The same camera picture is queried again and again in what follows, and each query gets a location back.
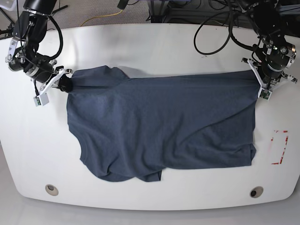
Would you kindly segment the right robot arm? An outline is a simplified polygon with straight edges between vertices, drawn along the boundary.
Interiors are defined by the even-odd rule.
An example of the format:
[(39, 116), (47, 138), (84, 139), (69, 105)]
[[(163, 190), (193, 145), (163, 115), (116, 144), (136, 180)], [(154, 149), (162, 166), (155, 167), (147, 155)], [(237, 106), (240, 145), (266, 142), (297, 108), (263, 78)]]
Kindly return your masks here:
[[(54, 82), (54, 88), (70, 92), (72, 83), (63, 66), (54, 68), (56, 59), (63, 49), (61, 29), (52, 16), (56, 5), (55, 0), (27, 0), (23, 5), (24, 11), (17, 14), (16, 25), (13, 29), (13, 38), (10, 42), (6, 63), (12, 71), (23, 71), (33, 80), (35, 93), (38, 96), (37, 82), (48, 85), (50, 81), (62, 75)], [(48, 21), (51, 21), (59, 34), (59, 49), (53, 56), (38, 53), (39, 44), (47, 32)]]

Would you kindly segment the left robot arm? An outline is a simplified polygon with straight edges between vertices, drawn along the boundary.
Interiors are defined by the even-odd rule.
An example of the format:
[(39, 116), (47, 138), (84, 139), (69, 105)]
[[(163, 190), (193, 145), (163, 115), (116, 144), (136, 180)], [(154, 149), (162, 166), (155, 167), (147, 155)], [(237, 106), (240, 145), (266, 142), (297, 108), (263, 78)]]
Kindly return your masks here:
[[(207, 18), (197, 29), (193, 40), (194, 48), (201, 55), (213, 55), (223, 50), (231, 39), (239, 47), (256, 54), (259, 59), (255, 63), (258, 77), (262, 80), (265, 85), (264, 90), (267, 92), (271, 89), (271, 84), (282, 77), (284, 70), (294, 63), (297, 54), (296, 47), (285, 39), (285, 23), (276, 10), (274, 0), (236, 0), (235, 2), (239, 5), (240, 11), (234, 11), (232, 2), (227, 1), (228, 36), (225, 43), (213, 52), (201, 52), (196, 45), (200, 29), (206, 22), (224, 13), (220, 12)], [(263, 42), (262, 47), (259, 47), (259, 44), (245, 45), (236, 39), (233, 34), (233, 23), (239, 16), (247, 17), (254, 32), (258, 35), (259, 42)]]

